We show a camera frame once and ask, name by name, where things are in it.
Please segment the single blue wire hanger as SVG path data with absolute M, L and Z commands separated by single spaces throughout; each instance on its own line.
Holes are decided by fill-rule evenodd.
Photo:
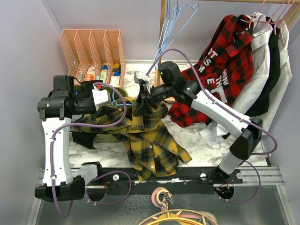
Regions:
M 125 98 L 125 97 L 128 97 L 128 93 L 126 90 L 124 89 L 119 89 L 119 92 L 120 94 L 122 94 L 122 96 Z M 111 104 L 109 105 L 109 107 L 113 107 L 114 105 L 116 106 L 123 106 L 122 103 L 118 103 L 117 102 L 117 99 L 119 98 L 119 95 L 117 95 L 117 93 L 113 90 L 112 91 L 112 102 Z

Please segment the yellow plaid shirt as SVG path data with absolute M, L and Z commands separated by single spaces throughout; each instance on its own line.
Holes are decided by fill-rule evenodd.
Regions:
M 139 181 L 146 181 L 151 175 L 158 178 L 176 174 L 179 161 L 188 163 L 190 154 L 182 148 L 169 133 L 162 121 L 168 113 L 164 103 L 151 115 L 134 116 L 136 102 L 125 98 L 127 113 L 122 122 L 105 128 L 73 127 L 86 133 L 107 132 L 124 144 L 130 164 L 136 170 Z

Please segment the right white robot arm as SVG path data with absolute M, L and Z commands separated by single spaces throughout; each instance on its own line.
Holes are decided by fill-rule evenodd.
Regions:
M 178 65 L 172 61 L 162 63 L 158 70 L 164 83 L 157 87 L 149 85 L 147 75 L 135 73 L 134 80 L 140 90 L 134 116 L 151 115 L 162 100 L 173 97 L 221 124 L 236 139 L 215 170 L 218 182 L 228 182 L 236 167 L 252 155 L 260 142 L 262 119 L 240 114 L 207 90 L 202 90 L 198 81 L 184 80 Z

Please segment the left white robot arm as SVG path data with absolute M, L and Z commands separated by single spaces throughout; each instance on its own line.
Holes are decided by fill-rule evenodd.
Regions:
M 37 110 L 45 134 L 45 173 L 35 197 L 47 202 L 83 199 L 86 185 L 100 184 L 104 174 L 100 163 L 85 163 L 71 171 L 69 131 L 74 115 L 96 112 L 92 92 L 77 95 L 72 76 L 56 75 L 52 92 L 40 100 Z

